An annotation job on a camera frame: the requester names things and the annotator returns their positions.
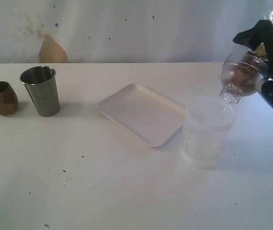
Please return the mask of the clear dome jar lid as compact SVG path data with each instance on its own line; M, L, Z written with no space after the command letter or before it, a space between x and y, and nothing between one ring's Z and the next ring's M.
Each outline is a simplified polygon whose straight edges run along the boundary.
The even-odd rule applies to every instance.
M237 104L242 97L260 93L269 79L267 74L268 66L256 53L246 46L236 45L222 66L220 95L228 104Z

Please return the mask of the stainless steel cup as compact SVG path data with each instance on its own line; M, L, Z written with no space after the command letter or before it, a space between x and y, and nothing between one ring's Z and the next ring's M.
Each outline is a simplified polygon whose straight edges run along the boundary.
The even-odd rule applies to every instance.
M60 110L57 93L56 70L50 66L36 66L20 75L39 115L53 116Z

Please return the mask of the brown wooden cup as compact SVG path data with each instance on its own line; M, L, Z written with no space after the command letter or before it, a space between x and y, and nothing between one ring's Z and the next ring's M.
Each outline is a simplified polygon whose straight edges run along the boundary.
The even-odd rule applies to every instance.
M0 81L0 115L12 115L18 106L18 98L12 86Z

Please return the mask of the translucent plastic tub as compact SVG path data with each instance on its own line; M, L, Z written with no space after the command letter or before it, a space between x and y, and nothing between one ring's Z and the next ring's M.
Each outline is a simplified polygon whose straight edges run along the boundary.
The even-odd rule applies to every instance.
M197 168L212 168L234 122L234 111L224 100L209 96L191 99L183 124L184 159Z

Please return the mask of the white foam tray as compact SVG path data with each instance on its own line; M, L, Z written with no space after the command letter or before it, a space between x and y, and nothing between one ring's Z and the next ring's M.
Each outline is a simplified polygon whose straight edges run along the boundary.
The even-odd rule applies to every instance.
M184 122L185 108L140 84L129 84L98 103L99 112L151 147L165 144Z

